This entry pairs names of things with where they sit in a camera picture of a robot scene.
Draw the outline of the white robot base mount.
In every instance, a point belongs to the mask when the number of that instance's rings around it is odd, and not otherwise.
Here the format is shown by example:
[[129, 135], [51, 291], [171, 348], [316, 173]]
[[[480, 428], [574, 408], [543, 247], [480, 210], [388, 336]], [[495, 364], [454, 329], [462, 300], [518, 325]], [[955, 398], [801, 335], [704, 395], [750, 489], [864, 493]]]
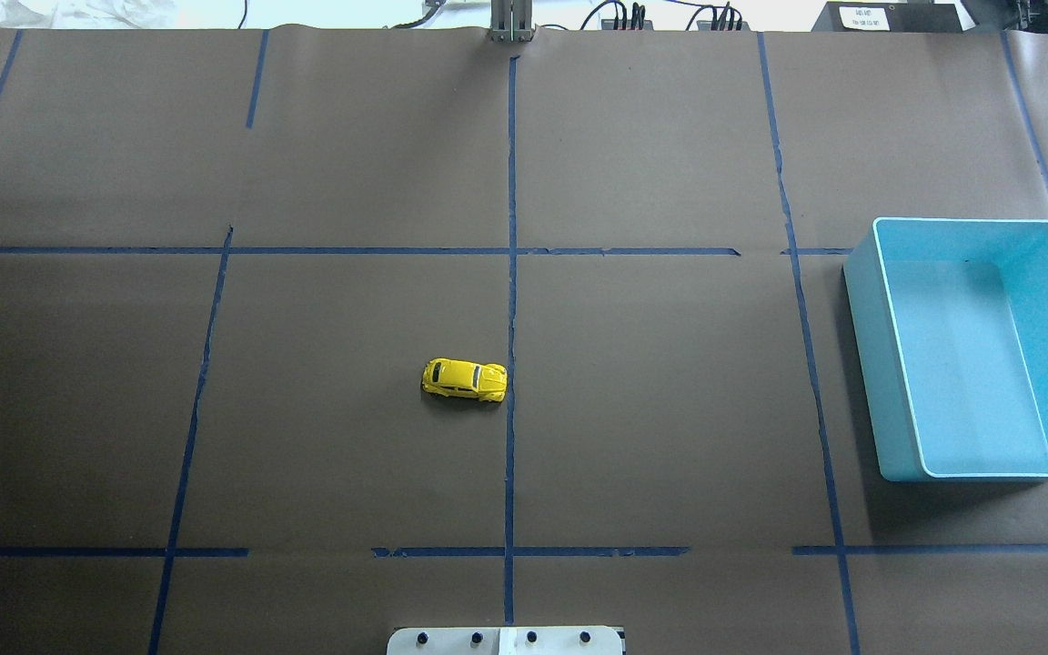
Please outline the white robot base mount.
[[390, 635], [387, 654], [625, 654], [621, 629], [587, 626], [411, 627]]

